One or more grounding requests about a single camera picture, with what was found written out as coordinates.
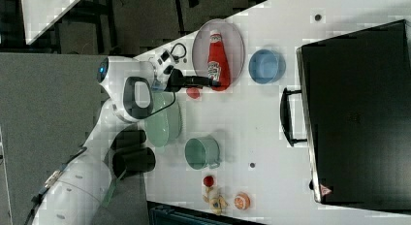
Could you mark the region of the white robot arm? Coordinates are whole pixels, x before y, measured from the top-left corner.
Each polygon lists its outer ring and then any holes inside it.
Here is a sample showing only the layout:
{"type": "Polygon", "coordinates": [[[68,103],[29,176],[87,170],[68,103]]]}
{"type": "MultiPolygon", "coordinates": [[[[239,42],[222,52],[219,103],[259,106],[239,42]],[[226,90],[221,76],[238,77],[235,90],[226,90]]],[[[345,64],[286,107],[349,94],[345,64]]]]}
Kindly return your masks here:
{"type": "Polygon", "coordinates": [[[32,198],[24,225],[91,225],[107,198],[112,174],[105,158],[116,136],[155,114],[153,92],[213,87],[215,78],[185,76],[159,58],[139,61],[109,56],[100,64],[98,83],[109,94],[99,118],[80,151],[56,170],[32,198]]]}

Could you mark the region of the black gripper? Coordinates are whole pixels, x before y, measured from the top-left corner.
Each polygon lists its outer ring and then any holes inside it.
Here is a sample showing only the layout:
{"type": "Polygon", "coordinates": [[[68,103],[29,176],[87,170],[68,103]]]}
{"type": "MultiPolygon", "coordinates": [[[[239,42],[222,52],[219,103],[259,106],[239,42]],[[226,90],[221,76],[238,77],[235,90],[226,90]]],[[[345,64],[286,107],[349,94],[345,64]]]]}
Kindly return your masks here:
{"type": "MultiPolygon", "coordinates": [[[[185,77],[182,72],[178,69],[173,69],[168,81],[165,90],[168,92],[178,92],[181,88],[189,88],[193,86],[193,83],[215,83],[217,81],[208,78],[208,77],[199,77],[199,76],[191,76],[185,77]]],[[[220,87],[220,84],[196,84],[193,86],[194,88],[203,89],[203,88],[213,88],[213,87],[220,87]]]]}

